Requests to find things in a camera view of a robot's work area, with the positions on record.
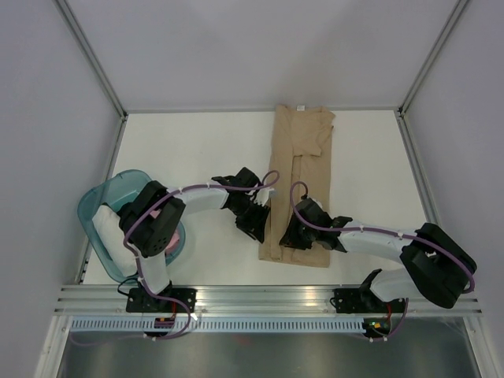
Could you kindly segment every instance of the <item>beige garment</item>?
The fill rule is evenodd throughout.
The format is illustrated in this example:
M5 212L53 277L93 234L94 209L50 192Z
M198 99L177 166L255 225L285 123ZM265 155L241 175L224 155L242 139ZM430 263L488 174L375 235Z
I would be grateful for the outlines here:
M277 106L269 169L278 169L276 196L271 199L271 213L266 221L265 242L259 247L259 259L327 268L330 254L318 243L311 250L293 250L279 245L287 230L292 209L289 193L292 183L308 184L309 196L329 208L331 186L332 120L334 114L324 107L297 111ZM300 187L295 202L301 199Z

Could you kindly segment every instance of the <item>white wall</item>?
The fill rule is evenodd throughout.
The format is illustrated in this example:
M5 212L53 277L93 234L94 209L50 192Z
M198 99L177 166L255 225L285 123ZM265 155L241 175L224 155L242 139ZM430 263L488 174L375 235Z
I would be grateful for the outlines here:
M443 225L479 265L477 292L504 355L504 2L473 1L409 121Z
M50 0L0 11L0 371L32 376L118 117Z
M399 106L455 0L69 0L127 110Z

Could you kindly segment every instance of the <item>metal extrusion bar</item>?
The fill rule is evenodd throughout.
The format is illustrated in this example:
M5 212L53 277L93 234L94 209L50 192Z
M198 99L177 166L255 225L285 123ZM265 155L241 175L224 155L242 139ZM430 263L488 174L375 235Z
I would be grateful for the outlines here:
M53 317L35 370L35 378L57 376L72 317Z
M104 173L102 182L112 177L113 169L116 165L117 155L119 154L120 143L123 140L124 130L126 128L126 122L128 122L128 116L120 119L120 124L117 128L117 135L115 138L115 142L113 144L113 148L110 151L109 158L107 159L109 164L106 167L106 172ZM78 259L80 263L78 269L76 270L76 276L73 281L76 284L81 284L84 281L87 263L89 262L89 256L91 255L91 249L92 249L91 243L89 242L89 238L86 236L82 248L80 250L80 258Z
M415 95L424 82L425 77L427 77L429 71L438 58L439 53L445 46L448 38L450 37L452 31L455 29L455 26L457 25L470 2L471 0L458 0L457 4L455 4L455 7L452 9L447 22L443 26L443 30L438 35L437 40L434 42L434 46L431 48L427 59L425 59L424 64L421 66L419 73L415 77L413 84L409 88L408 93L404 98L404 101L402 102L402 105L400 107L401 114L405 114L408 108L411 106L411 103L413 102Z
M415 147L415 144L413 142L410 128L408 126L408 123L406 122L406 118L398 110L395 112L395 117L399 126L399 132L401 133L402 142L404 143L404 147L406 149L409 166L411 167L411 170L413 172L413 178L415 179L418 194L420 195L425 218L427 219L427 222L439 224L439 214L436 210L435 203L428 186L428 181L425 176L417 148Z
M87 40L87 37L84 34L79 21L76 19L72 8L66 0L53 0L53 3L56 5L56 8L60 12L60 14L63 16L66 25L68 26L70 32L79 45L79 48L83 52L87 63L89 64L89 66L91 66L91 69L98 78L98 82L105 92L105 95L110 100L119 116L124 119L127 116L127 113L124 110L124 107L121 105L120 100L112 87L112 84L107 78L107 75L105 74L102 65L100 64L95 52L93 51L91 44Z
M334 318L329 299L335 286L192 287L198 290L196 313L205 317ZM69 285L61 289L54 315L135 316L125 313L126 298L113 285ZM453 309L442 309L426 299L412 298L407 317L473 317L481 315L474 295L463 295ZM382 317L383 314L350 315Z
M481 376L485 378L503 378L504 372L500 371L498 356L490 347L491 344L482 319L466 317L464 323Z

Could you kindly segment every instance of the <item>teal bin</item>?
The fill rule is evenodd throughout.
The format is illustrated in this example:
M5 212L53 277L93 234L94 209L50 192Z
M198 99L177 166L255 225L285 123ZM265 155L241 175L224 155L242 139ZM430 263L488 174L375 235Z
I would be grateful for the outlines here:
M93 225L93 217L98 211L98 207L102 203L107 203L110 208L117 212L127 202L133 201L142 189L151 181L150 177L143 171L130 169L118 173L115 177L107 180L102 185L92 188L88 191L79 202L77 214L84 231L89 238L98 258L103 264L103 268L107 271L110 278L117 282L122 282L128 277L122 275L120 270L114 264L112 258L103 245L95 226ZM180 234L180 241L175 250L166 256L166 265L170 264L180 254L186 241L186 232L179 223L177 227Z

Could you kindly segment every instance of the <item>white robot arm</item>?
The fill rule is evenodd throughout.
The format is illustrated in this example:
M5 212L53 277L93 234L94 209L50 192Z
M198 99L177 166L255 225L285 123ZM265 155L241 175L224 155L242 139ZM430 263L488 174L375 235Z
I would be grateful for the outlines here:
M214 177L204 184L186 188L164 187L149 182L135 201L124 205L118 215L119 227L128 240L126 247L139 259L139 275L146 289L159 294L170 283L165 265L165 248L182 214L208 209L230 209L236 215L236 227L259 242L264 241L271 184L263 185L249 169L236 176ZM159 214L150 216L153 210Z
M365 279L359 291L370 312L397 298L425 297L437 306L452 308L476 271L474 260L435 224L392 230L350 217L333 219L307 196L293 207L280 245L305 250L319 243L329 250L371 254L404 265L394 271L377 269Z

